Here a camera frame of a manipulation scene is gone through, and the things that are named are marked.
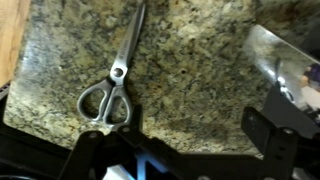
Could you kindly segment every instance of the granite countertop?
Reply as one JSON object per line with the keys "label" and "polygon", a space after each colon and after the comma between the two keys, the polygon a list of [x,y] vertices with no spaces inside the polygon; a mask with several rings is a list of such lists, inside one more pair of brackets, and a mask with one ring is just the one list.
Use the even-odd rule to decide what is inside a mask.
{"label": "granite countertop", "polygon": [[[269,83],[242,52],[256,1],[148,1],[127,76],[143,132],[180,152],[257,151],[240,129],[245,106],[261,109]],[[72,148],[87,130],[108,133],[76,109],[108,75],[134,0],[33,0],[5,123]]]}

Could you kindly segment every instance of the scissors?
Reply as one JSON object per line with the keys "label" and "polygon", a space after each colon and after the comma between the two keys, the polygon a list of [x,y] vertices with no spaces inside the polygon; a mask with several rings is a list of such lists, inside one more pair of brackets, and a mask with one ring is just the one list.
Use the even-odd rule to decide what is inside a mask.
{"label": "scissors", "polygon": [[[79,113],[86,119],[91,121],[102,120],[107,127],[116,128],[118,126],[129,124],[131,121],[133,107],[129,96],[124,88],[124,79],[128,72],[129,62],[131,60],[133,51],[138,41],[141,25],[143,22],[145,12],[145,1],[138,4],[138,9],[134,13],[132,20],[129,24],[128,30],[121,43],[118,54],[111,67],[109,76],[101,82],[94,84],[87,88],[79,97],[77,102],[77,108]],[[96,117],[89,115],[84,109],[84,99],[91,95],[93,92],[101,90],[104,96],[100,102],[98,115]],[[126,108],[126,118],[122,122],[112,122],[110,116],[113,110],[113,106],[116,98],[121,98]]]}

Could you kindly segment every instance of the scissor blade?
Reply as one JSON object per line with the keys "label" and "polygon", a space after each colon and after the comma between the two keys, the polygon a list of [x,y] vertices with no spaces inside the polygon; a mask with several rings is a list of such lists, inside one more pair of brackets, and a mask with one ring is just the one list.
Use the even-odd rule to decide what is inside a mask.
{"label": "scissor blade", "polygon": [[141,2],[138,5],[138,10],[134,13],[132,20],[129,24],[128,30],[121,43],[120,49],[116,56],[115,63],[121,63],[124,66],[128,66],[131,60],[133,51],[135,50],[143,17],[145,11],[145,2]]}

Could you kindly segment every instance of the kitchen scissors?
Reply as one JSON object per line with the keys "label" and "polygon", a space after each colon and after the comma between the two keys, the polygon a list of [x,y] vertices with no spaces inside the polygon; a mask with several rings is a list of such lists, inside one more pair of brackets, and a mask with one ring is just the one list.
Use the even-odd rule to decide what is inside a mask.
{"label": "kitchen scissors", "polygon": [[[144,18],[144,12],[145,1],[142,1],[138,3],[138,9],[132,17],[128,30],[121,43],[120,49],[118,50],[118,54],[111,67],[109,76],[101,82],[90,86],[80,95],[77,102],[77,108],[79,113],[84,118],[92,121],[102,120],[109,128],[116,128],[118,126],[130,123],[133,113],[133,107],[130,98],[124,88],[124,79],[128,72],[128,65],[138,41],[141,25]],[[93,117],[85,111],[84,99],[97,90],[103,91],[104,96],[101,99],[99,105],[98,115],[96,117]],[[116,98],[121,98],[121,100],[125,104],[127,112],[125,120],[123,122],[117,123],[110,120]]]}

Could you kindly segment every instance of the scissor handle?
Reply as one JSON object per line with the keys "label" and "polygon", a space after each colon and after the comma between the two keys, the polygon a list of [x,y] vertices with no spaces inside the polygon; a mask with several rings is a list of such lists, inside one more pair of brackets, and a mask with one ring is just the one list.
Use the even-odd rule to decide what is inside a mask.
{"label": "scissor handle", "polygon": [[[127,117],[125,121],[122,122],[112,122],[110,119],[111,111],[113,110],[112,107],[114,106],[116,98],[121,98],[126,106]],[[130,124],[132,113],[133,107],[124,86],[114,86],[107,104],[107,108],[102,118],[103,122],[107,125],[107,127],[112,128],[112,130],[116,130],[119,126]]]}
{"label": "scissor handle", "polygon": [[[101,82],[90,86],[88,89],[86,89],[79,97],[77,102],[77,108],[79,113],[86,119],[91,121],[98,121],[102,119],[103,113],[105,112],[105,109],[107,107],[108,99],[111,95],[113,86],[110,84],[110,82],[107,79],[102,80]],[[84,100],[86,97],[88,97],[90,94],[92,94],[94,91],[101,90],[104,94],[98,110],[98,115],[96,117],[93,117],[92,115],[88,114],[83,106]]]}

